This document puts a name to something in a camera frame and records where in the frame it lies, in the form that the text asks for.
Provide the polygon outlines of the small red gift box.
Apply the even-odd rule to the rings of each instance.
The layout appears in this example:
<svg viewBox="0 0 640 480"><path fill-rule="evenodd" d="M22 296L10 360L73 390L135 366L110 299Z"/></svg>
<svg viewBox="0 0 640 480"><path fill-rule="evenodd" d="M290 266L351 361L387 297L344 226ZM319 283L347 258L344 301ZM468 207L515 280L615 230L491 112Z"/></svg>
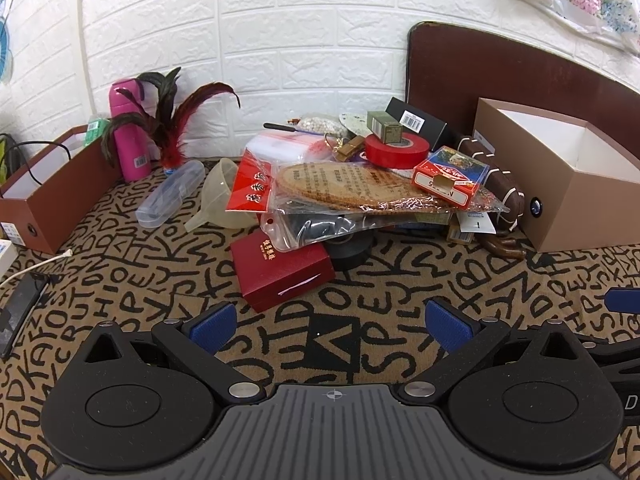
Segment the small red gift box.
<svg viewBox="0 0 640 480"><path fill-rule="evenodd" d="M243 299L256 312L277 307L335 278L321 244L278 252L269 237L256 231L230 245Z"/></svg>

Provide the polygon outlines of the playing card box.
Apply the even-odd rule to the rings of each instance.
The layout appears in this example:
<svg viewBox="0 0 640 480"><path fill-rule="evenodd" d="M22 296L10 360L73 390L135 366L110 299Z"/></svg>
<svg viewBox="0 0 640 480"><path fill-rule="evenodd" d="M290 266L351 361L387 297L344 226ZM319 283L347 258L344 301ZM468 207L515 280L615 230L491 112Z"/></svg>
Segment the playing card box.
<svg viewBox="0 0 640 480"><path fill-rule="evenodd" d="M484 162L442 146L413 169L411 181L451 205L468 209L488 172Z"/></svg>

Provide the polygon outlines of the red tape roll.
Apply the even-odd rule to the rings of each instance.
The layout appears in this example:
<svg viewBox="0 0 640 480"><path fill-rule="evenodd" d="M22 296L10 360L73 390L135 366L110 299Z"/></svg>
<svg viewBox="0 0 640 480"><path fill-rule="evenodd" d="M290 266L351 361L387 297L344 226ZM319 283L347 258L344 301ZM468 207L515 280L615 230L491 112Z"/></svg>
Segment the red tape roll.
<svg viewBox="0 0 640 480"><path fill-rule="evenodd" d="M385 144L377 136L367 136L364 152L373 165L386 169L412 169L427 159L430 144L422 136L406 133L401 142Z"/></svg>

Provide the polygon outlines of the small green box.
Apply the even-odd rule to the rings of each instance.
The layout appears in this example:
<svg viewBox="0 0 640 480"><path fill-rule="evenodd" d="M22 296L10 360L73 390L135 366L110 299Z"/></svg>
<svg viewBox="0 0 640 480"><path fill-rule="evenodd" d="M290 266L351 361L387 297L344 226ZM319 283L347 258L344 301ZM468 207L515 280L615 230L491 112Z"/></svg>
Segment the small green box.
<svg viewBox="0 0 640 480"><path fill-rule="evenodd" d="M402 140L401 124L385 110L367 112L367 127L384 144L398 144Z"/></svg>

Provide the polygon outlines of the brown wooden hand ornament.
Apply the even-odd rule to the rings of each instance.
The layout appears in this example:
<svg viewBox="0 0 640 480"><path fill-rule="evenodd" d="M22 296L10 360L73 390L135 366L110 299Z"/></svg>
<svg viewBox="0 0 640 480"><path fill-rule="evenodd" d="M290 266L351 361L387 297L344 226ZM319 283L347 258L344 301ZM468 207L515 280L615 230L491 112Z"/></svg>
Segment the brown wooden hand ornament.
<svg viewBox="0 0 640 480"><path fill-rule="evenodd" d="M514 237L478 234L476 239L480 246L496 257L514 260L524 260L526 258L526 250Z"/></svg>

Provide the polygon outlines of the large brown cardboard box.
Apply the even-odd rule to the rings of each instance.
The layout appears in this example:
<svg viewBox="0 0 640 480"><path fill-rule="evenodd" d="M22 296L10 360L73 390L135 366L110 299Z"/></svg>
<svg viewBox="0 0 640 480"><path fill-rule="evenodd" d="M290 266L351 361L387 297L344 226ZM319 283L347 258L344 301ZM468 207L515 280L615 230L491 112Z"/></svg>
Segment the large brown cardboard box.
<svg viewBox="0 0 640 480"><path fill-rule="evenodd" d="M474 136L524 192L538 252L638 243L639 159L590 122L480 98Z"/></svg>

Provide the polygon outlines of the translucent plastic funnel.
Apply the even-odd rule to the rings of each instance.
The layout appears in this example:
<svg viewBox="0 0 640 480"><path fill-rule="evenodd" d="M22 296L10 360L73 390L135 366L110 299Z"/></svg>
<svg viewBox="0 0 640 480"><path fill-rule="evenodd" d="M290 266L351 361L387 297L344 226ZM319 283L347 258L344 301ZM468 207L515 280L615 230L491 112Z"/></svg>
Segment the translucent plastic funnel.
<svg viewBox="0 0 640 480"><path fill-rule="evenodd" d="M209 171L201 192L201 207L184 224L186 232L192 232L206 223L225 229L247 229L256 226L256 214L242 211L227 211L232 185L238 174L238 165L223 158Z"/></svg>

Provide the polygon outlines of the clear plastic case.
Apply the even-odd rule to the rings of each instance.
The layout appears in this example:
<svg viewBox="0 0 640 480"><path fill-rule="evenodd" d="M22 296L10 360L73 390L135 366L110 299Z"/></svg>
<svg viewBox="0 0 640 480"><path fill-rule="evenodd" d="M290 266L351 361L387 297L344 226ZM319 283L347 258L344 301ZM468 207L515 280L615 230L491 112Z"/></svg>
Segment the clear plastic case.
<svg viewBox="0 0 640 480"><path fill-rule="evenodd" d="M205 167L199 160L189 160L168 174L165 180L136 210L143 229L156 229L170 219L204 181Z"/></svg>

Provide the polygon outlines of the red packet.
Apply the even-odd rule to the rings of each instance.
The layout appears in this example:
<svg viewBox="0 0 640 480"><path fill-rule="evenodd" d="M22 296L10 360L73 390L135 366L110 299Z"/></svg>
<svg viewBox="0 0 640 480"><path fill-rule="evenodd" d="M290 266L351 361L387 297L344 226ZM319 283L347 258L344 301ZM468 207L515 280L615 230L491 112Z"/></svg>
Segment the red packet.
<svg viewBox="0 0 640 480"><path fill-rule="evenodd" d="M264 214L268 211L272 187L270 160L263 160L246 150L233 181L226 211Z"/></svg>

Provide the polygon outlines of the brown striped pouch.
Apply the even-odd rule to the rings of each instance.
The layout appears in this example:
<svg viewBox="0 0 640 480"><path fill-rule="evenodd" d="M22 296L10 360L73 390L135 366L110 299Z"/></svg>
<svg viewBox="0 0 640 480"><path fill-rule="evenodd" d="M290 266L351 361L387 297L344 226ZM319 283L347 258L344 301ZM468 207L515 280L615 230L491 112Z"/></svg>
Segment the brown striped pouch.
<svg viewBox="0 0 640 480"><path fill-rule="evenodd" d="M499 229L513 232L524 216L525 194L516 183L512 172L500 167L496 161L495 153L477 138L462 136L454 141L454 147L459 152L489 167L484 187L509 209L508 212L498 214Z"/></svg>

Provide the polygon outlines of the pink water bottle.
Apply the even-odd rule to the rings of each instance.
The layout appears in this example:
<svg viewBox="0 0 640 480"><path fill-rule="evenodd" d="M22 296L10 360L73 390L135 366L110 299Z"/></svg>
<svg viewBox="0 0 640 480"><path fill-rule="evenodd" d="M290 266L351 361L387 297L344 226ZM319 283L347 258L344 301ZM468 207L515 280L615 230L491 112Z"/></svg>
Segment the pink water bottle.
<svg viewBox="0 0 640 480"><path fill-rule="evenodd" d="M108 102L112 117L124 113L133 113L138 109L128 99L117 92L118 89L129 90L138 103L144 99L142 84L134 79L122 79L112 84L108 92ZM115 131L117 148L122 175L127 182L134 182L147 177L151 173L151 161L148 139L144 131L136 125L122 126Z"/></svg>

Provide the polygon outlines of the brown box on left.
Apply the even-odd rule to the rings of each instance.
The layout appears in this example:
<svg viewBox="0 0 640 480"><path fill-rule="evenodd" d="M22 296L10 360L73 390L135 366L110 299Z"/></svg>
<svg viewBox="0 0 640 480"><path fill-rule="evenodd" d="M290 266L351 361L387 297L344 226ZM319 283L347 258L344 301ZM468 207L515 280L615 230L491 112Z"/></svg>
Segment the brown box on left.
<svg viewBox="0 0 640 480"><path fill-rule="evenodd" d="M99 142L85 144L75 127L17 171L1 187L1 229L15 245L55 254L82 218L122 173L105 160Z"/></svg>

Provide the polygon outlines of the black product box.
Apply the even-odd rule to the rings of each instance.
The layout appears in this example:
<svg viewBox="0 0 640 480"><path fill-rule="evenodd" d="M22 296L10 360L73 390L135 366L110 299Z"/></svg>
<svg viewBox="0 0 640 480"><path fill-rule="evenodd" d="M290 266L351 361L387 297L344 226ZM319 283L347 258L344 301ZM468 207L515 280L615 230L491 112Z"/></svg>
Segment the black product box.
<svg viewBox="0 0 640 480"><path fill-rule="evenodd" d="M397 98L390 99L385 111L396 119L402 128L427 140L430 148L436 148L447 127L443 120Z"/></svg>

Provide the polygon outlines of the white floral insole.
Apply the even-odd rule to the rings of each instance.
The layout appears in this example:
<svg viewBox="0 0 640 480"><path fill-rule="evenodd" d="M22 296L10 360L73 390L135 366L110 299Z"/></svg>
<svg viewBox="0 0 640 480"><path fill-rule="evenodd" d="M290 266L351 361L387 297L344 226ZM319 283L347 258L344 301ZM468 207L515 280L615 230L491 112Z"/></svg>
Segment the white floral insole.
<svg viewBox="0 0 640 480"><path fill-rule="evenodd" d="M341 113L338 116L341 125L354 136L370 136L372 130L368 127L367 116L352 113Z"/></svg>

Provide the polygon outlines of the dark wooden board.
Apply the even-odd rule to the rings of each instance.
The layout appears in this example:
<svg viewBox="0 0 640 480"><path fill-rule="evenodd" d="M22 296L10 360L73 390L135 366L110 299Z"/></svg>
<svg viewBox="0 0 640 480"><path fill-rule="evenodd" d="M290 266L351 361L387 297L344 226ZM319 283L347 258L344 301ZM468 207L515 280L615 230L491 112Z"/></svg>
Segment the dark wooden board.
<svg viewBox="0 0 640 480"><path fill-rule="evenodd" d="M408 33L406 98L460 133L480 98L582 118L639 154L639 93L562 56L458 25L422 22Z"/></svg>

